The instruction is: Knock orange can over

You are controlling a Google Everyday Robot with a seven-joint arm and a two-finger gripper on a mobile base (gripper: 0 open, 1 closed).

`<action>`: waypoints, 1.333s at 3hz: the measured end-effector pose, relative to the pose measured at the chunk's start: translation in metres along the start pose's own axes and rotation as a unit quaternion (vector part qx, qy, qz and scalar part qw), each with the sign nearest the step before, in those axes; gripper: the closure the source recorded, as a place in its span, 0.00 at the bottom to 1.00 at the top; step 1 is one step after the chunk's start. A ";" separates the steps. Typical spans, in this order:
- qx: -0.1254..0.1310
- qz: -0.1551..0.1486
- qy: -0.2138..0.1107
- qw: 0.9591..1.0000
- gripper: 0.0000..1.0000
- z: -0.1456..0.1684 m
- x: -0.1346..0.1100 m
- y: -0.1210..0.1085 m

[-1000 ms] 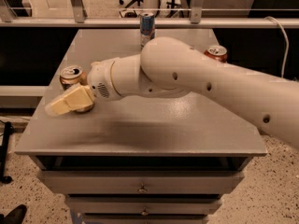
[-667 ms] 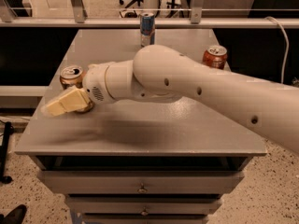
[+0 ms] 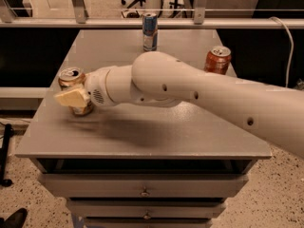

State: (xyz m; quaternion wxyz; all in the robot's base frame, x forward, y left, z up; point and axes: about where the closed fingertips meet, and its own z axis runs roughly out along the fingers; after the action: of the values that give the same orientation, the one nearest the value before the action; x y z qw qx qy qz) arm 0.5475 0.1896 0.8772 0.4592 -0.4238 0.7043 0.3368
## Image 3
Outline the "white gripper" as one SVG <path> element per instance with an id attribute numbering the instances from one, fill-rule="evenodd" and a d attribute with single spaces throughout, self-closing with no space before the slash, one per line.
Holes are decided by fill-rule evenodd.
<path id="1" fill-rule="evenodd" d="M 115 106 L 116 103 L 107 92 L 106 79 L 114 66 L 101 67 L 86 75 L 85 87 L 75 85 L 54 95 L 54 99 L 62 106 L 86 107 L 88 103 L 94 103 L 99 107 Z"/>

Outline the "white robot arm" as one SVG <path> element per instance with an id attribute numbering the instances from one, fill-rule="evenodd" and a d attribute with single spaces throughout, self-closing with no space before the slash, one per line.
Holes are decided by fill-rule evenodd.
<path id="1" fill-rule="evenodd" d="M 303 91 L 205 72 L 163 52 L 146 52 L 129 66 L 101 67 L 54 99 L 73 107 L 184 101 L 304 157 Z"/>

